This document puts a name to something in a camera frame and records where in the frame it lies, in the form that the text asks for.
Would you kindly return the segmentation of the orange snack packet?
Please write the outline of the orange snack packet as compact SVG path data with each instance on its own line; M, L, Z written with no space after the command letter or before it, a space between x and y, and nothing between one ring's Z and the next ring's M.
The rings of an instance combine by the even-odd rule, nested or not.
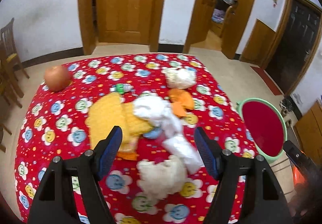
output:
M120 148L117 152L117 156L123 160L137 161L139 155L135 148Z

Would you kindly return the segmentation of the yellow foam fruit net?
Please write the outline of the yellow foam fruit net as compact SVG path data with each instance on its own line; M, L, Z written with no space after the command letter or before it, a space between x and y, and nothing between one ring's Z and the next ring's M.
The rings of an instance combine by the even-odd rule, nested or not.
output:
M118 93L110 93L95 102L89 109L85 124L89 128L92 148L105 139L115 126L122 130L120 148L125 149L136 149L139 137L153 129L147 120L133 114L132 102L121 102Z

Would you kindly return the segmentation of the white paper ball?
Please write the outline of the white paper ball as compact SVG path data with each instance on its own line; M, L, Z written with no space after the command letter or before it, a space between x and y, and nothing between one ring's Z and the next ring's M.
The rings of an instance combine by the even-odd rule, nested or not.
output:
M136 165L140 179L137 185L151 201L159 201L180 192L187 178L187 169L175 155L155 163L141 160Z
M162 73L169 88L188 89L196 84L196 73L186 68L164 68Z

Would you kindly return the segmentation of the orange wrapper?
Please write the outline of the orange wrapper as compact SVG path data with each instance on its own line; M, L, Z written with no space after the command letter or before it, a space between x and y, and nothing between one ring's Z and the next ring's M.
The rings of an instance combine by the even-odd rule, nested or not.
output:
M170 89L168 96L171 102L171 109L178 118L186 117L187 110L194 109L194 100L189 92L184 89Z

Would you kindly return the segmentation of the white cloth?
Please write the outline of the white cloth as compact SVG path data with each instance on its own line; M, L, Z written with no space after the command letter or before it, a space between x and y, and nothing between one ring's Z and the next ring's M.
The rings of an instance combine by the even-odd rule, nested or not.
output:
M173 114L170 102L158 96L143 96L133 101L133 114L161 128L165 135L162 146L177 156L193 175L204 166L199 152L184 137L183 125Z

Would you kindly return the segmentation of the orange plastic stool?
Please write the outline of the orange plastic stool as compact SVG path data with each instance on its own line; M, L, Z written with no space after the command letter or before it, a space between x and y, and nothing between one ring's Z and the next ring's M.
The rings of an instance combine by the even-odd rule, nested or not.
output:
M305 178L303 177L303 175L300 173L298 168L296 166L294 166L294 165L292 166L292 173L293 173L294 186L304 184L306 182Z

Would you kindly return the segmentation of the wooden low cabinet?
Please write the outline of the wooden low cabinet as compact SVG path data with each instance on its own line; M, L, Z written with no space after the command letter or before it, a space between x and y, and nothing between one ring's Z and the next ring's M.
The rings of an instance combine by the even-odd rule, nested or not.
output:
M321 166L322 158L322 113L321 104L316 101L310 110L295 124L294 131L302 151L313 162Z

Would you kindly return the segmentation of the red bin green rim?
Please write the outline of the red bin green rim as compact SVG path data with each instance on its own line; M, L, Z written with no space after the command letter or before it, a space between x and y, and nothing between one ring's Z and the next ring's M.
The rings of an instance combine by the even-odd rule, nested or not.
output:
M259 154L268 163L278 160L288 140L287 127L278 109L264 99L248 98L237 103L237 112Z

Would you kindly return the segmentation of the red doormat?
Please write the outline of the red doormat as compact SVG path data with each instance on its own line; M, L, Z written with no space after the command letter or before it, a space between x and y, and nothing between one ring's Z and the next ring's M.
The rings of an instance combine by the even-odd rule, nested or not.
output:
M274 96L283 95L281 90L276 86L274 81L266 74L266 72L263 69L254 66L251 66L251 68L261 77L261 79L264 81L264 83L273 93Z

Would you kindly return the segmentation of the red apple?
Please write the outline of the red apple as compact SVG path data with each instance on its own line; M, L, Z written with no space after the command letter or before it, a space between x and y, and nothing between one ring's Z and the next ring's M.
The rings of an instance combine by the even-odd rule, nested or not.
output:
M45 71L44 80L49 90L59 92L69 86L71 75L65 66L52 66Z

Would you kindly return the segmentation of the near wooden chair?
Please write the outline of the near wooden chair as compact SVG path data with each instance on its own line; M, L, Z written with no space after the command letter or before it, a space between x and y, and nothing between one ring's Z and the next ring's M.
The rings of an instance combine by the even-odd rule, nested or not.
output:
M18 101L9 81L9 75L7 74L6 65L5 65L5 57L4 57L4 45L1 42L1 97L7 102L10 106L9 99L15 103L18 107L22 108L21 103ZM12 135L12 132L4 125L3 118L1 117L1 151L6 152L6 147L3 145L3 136L4 131L6 131L9 135Z

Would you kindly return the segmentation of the red smiley flower tablecloth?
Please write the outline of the red smiley flower tablecloth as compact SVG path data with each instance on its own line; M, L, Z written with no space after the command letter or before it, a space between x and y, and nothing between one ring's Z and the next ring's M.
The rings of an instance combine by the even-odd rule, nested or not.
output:
M204 168L188 175L181 191L158 202L149 201L139 186L137 163L161 162L169 157L164 136L143 137L146 123L126 122L121 112L143 96L169 99L165 71L184 68L196 75L188 89L194 100L180 120L183 135L194 144L194 130L202 127L221 148L244 158L257 149L249 130L221 86L197 58L175 54L98 57L66 64L71 84L54 93L39 86L25 115L15 158L15 188L21 217L28 219L35 193L50 161L71 159L93 148L118 125L124 140L135 145L130 156L118 154L110 173L100 181L105 202L117 223L202 223L218 183Z

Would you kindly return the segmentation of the far wooden chair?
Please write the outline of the far wooden chair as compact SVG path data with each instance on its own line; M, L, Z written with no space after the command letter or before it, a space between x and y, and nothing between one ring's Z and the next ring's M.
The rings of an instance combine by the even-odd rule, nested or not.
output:
M27 72L25 71L21 63L20 57L18 55L16 46L15 46L13 24L14 24L14 18L12 18L11 21L5 27L1 28L1 41L4 44L5 60L9 65L9 71L12 72L16 81L18 81L18 78L16 77L14 72L14 68L16 66L18 66L19 69L24 74L24 76L29 79L29 75L27 74Z

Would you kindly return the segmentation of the open wooden door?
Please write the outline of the open wooden door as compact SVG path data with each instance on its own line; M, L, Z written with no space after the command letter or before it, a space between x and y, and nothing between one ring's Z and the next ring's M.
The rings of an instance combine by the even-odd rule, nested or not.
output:
M195 0L186 44L195 44L206 39L216 0Z

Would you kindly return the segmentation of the wooden wall panel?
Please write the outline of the wooden wall panel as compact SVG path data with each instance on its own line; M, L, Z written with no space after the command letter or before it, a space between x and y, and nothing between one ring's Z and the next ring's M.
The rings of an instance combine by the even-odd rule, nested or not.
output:
M268 56L275 34L273 29L257 19L239 60L261 67Z

